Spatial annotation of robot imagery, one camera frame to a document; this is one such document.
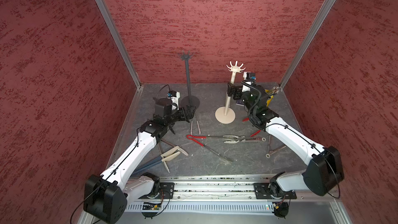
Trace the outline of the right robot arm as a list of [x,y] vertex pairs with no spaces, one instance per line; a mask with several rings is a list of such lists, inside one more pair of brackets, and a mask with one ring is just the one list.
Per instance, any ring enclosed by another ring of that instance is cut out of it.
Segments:
[[271,96],[255,80],[246,79],[241,86],[229,83],[227,94],[243,102],[254,127],[280,140],[307,166],[304,171],[276,174],[268,186],[273,198],[281,199],[293,190],[309,190],[315,195],[325,196],[340,186],[345,178],[340,152],[333,146],[325,147],[311,140],[287,124],[267,106]]

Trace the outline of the small red silicone tongs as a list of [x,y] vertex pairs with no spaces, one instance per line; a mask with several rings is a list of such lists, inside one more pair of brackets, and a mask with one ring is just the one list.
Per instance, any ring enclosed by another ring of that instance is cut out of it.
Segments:
[[254,137],[254,136],[260,134],[261,130],[258,129],[257,127],[255,127],[254,124],[252,124],[249,121],[249,118],[244,118],[241,123],[244,126],[244,128],[242,130],[242,134],[244,134],[245,136]]

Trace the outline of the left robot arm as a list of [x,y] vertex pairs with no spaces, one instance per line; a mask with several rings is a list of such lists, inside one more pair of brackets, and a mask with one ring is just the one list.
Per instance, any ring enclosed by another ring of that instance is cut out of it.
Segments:
[[101,175],[86,181],[83,210],[107,224],[115,224],[124,213],[129,199],[156,194],[158,179],[152,174],[141,176],[124,192],[130,176],[138,165],[178,121],[193,119],[196,107],[180,107],[177,101],[163,98],[155,103],[155,113],[136,131],[136,138],[127,150]]

